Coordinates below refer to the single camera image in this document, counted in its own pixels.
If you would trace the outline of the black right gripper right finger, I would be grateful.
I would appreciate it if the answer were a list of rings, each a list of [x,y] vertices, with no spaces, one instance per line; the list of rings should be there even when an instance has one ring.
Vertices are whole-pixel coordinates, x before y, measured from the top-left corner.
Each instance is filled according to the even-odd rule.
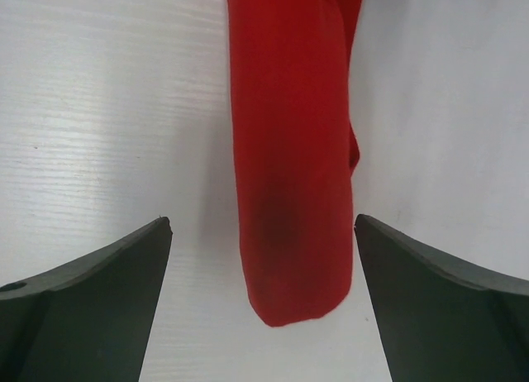
[[[526,381],[528,283],[364,214],[355,236],[394,381]]]

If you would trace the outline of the red t shirt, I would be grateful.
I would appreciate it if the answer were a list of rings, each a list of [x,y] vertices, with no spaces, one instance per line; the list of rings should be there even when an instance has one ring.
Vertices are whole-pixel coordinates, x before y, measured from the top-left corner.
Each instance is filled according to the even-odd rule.
[[[268,326],[349,293],[350,54],[363,0],[227,0],[241,263]]]

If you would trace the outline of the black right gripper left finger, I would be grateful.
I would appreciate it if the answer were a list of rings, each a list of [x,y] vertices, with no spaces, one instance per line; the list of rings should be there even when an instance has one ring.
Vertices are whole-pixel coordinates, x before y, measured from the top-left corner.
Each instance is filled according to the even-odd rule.
[[[3,381],[137,381],[172,241],[167,217],[1,287]]]

